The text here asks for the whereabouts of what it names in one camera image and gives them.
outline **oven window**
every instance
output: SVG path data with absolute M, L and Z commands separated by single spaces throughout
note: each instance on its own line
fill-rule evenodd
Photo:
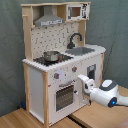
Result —
M 73 85 L 56 92 L 56 111 L 73 103 Z
M 80 16 L 81 7 L 72 7 L 72 17 Z

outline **stove top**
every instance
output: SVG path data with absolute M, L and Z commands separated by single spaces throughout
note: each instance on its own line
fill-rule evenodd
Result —
M 52 66 L 52 65 L 57 64 L 57 63 L 62 63 L 62 62 L 67 61 L 69 59 L 73 59 L 73 57 L 70 57 L 67 55 L 61 54 L 61 56 L 62 56 L 62 59 L 57 60 L 57 61 L 46 61 L 43 56 L 40 58 L 33 59 L 33 61 L 48 67 L 48 66 Z

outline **wooden floor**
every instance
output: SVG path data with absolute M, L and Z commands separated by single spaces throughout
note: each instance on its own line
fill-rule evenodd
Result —
M 44 128 L 31 114 L 23 109 L 14 111 L 0 118 L 0 128 Z M 50 128 L 81 128 L 69 118 L 64 118 Z
M 128 97 L 128 89 L 119 86 L 120 95 Z M 128 119 L 128 107 L 103 107 L 95 102 L 71 114 L 71 117 L 87 128 L 117 128 Z

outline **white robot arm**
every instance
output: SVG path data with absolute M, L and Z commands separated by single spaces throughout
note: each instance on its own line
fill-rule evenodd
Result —
M 79 75 L 77 82 L 82 89 L 82 93 L 78 95 L 82 103 L 85 103 L 87 98 L 90 101 L 95 101 L 109 108 L 114 106 L 128 106 L 128 97 L 123 97 L 119 94 L 118 84 L 115 81 L 105 80 L 102 85 L 97 88 L 93 79 Z

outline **metal pot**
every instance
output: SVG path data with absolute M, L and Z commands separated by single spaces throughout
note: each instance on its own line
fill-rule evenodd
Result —
M 44 59 L 46 61 L 57 61 L 59 59 L 60 53 L 58 51 L 47 51 L 44 52 Z

